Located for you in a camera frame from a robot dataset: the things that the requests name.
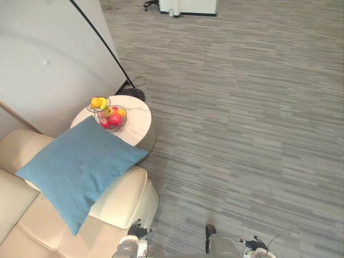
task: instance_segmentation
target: cushion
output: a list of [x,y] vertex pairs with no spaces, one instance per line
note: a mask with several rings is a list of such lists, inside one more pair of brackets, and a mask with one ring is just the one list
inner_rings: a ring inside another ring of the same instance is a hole
[[0,169],[0,245],[37,194],[24,180]]
[[14,130],[0,141],[0,167],[15,174],[53,140],[29,130]]
[[40,194],[0,245],[0,257],[110,258],[126,234],[127,230],[87,216],[73,236],[51,202]]
[[73,235],[106,188],[148,153],[88,117],[41,150],[16,174],[52,202]]

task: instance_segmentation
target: red apple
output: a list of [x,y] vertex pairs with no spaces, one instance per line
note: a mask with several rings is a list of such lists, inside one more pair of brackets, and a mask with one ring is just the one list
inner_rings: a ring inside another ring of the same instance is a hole
[[109,122],[113,126],[120,126],[120,124],[122,123],[122,117],[120,115],[118,115],[118,114],[113,114],[109,118]]
[[104,113],[101,111],[101,112],[98,112],[98,118],[101,120],[101,119],[106,119],[106,116],[104,115]]
[[106,118],[103,118],[99,121],[102,128],[107,129],[110,127],[110,123]]

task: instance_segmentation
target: sofa armrest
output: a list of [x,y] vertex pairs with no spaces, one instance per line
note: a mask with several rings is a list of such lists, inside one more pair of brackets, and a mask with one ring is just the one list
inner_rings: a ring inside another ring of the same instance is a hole
[[15,174],[53,140],[51,137],[23,129],[9,133],[0,141],[0,168]]
[[113,226],[128,229],[135,218],[147,184],[147,172],[139,167],[127,170],[101,195],[89,215]]

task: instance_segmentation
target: sofa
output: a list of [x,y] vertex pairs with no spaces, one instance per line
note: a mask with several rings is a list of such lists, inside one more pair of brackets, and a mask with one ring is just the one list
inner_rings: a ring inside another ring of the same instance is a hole
[[15,172],[53,138],[15,130],[0,141],[0,257],[111,258],[130,225],[150,227],[158,197],[147,172],[130,168],[92,206],[73,236],[52,204]]

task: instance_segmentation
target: orange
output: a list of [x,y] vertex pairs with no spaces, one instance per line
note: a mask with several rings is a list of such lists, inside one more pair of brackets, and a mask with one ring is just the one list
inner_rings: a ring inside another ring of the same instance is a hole
[[125,110],[123,110],[123,109],[119,109],[119,110],[117,110],[117,113],[121,116],[121,117],[125,117]]
[[102,100],[99,98],[93,98],[91,100],[91,105],[94,107],[94,109],[99,109],[102,105]]

